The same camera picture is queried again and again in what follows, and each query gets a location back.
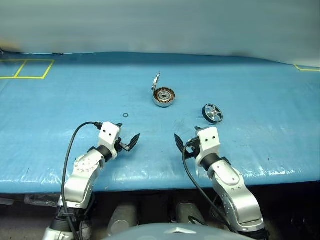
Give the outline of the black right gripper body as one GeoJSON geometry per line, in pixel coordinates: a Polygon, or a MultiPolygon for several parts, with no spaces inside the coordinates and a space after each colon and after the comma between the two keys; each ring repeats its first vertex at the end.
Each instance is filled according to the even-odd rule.
{"type": "Polygon", "coordinates": [[[188,140],[185,146],[186,146],[186,148],[190,148],[191,152],[188,152],[186,150],[185,154],[184,154],[185,158],[186,159],[190,159],[190,158],[196,159],[200,153],[200,145],[201,145],[201,142],[200,142],[200,138],[198,136],[188,140]]]}

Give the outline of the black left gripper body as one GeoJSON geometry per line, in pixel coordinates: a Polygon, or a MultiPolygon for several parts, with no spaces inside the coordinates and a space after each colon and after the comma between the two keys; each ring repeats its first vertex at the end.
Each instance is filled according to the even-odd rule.
{"type": "Polygon", "coordinates": [[[122,139],[120,137],[115,141],[114,148],[117,153],[120,153],[122,150],[125,150],[127,152],[131,150],[129,145],[122,143],[122,139]]]}

